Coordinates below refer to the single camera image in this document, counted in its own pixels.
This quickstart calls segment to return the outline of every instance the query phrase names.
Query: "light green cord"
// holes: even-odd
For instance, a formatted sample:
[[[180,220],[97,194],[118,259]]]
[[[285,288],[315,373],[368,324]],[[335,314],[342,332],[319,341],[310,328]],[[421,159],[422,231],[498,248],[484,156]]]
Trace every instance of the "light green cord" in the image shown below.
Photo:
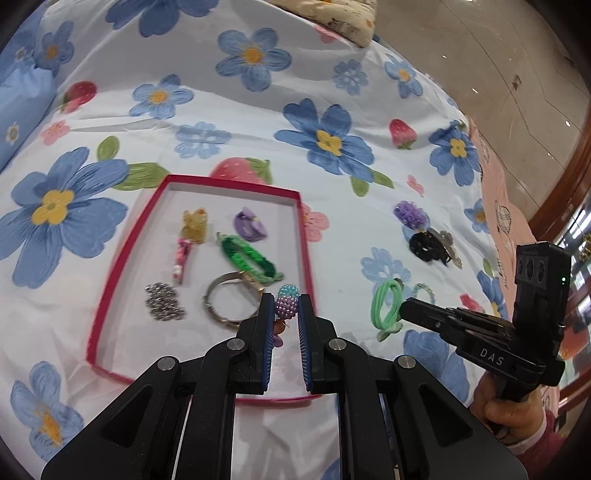
[[[386,315],[386,318],[382,320],[380,311],[382,310],[382,305],[384,304],[388,290],[392,290],[394,301],[392,302],[392,307]],[[371,323],[373,323],[374,327],[379,330],[377,335],[378,342],[383,342],[391,333],[398,333],[402,329],[399,313],[401,305],[402,285],[397,278],[386,280],[378,287],[374,298],[371,301]]]

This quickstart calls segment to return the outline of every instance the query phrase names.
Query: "green braided hair tie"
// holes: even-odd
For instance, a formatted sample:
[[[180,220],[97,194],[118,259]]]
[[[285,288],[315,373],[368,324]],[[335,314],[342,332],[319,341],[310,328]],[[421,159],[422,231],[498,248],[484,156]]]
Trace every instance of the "green braided hair tie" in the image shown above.
[[[386,300],[388,290],[392,290],[394,301],[392,307],[382,320],[380,311]],[[392,333],[398,333],[402,329],[400,322],[400,306],[402,305],[402,281],[398,278],[386,280],[375,291],[374,298],[371,301],[371,323],[374,324],[379,332],[377,334],[378,342],[383,342]]]
[[[247,244],[237,235],[222,235],[217,233],[217,239],[221,243],[222,252],[234,266],[240,270],[249,272],[257,282],[270,285],[283,280],[283,273],[275,269],[275,265],[263,257],[257,250]],[[252,268],[251,260],[260,270]]]

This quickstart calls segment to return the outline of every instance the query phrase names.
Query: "purple hair clip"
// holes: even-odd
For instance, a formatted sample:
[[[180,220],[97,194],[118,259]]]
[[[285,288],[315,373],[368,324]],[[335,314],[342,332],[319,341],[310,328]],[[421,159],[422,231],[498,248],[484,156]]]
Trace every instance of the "purple hair clip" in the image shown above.
[[[236,233],[247,242],[258,242],[267,237],[267,229],[250,208],[244,207],[234,217],[234,228]]]

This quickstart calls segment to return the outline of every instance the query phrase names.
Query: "human hand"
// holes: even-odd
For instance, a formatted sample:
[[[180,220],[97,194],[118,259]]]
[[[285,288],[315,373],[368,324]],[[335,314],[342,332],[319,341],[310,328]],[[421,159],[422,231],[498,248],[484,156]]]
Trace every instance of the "human hand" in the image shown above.
[[[470,405],[470,412],[486,428],[491,429],[488,425],[489,421],[509,427],[509,433],[504,441],[510,439],[511,442],[525,440],[538,431],[545,415],[539,388],[520,403],[495,397],[495,381],[492,375],[486,372],[474,390],[474,400]]]

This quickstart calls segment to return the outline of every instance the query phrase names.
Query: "tray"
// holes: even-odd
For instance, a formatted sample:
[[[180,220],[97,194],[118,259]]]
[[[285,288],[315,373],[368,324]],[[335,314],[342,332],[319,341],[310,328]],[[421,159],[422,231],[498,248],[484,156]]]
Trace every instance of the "tray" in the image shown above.
[[[105,284],[86,359],[98,371],[132,382],[155,360],[172,355],[186,361],[205,354],[213,345],[236,334],[236,328],[212,320],[202,306],[210,282],[236,268],[215,242],[217,231],[235,234],[232,221],[243,207],[254,211],[268,238],[253,246],[285,274],[265,291],[277,295],[285,283],[297,285],[314,299],[303,214],[298,192],[266,185],[188,175],[168,175],[147,201],[121,245]],[[184,210],[204,207],[208,213],[207,241],[191,249],[183,284],[177,287],[183,320],[158,322],[145,305],[144,288],[154,282],[172,284],[177,239]],[[244,318],[257,302],[241,284],[216,289],[213,304],[228,318]],[[262,399],[295,401],[310,396],[301,371],[297,321],[281,335],[284,345],[273,350],[271,382]]]

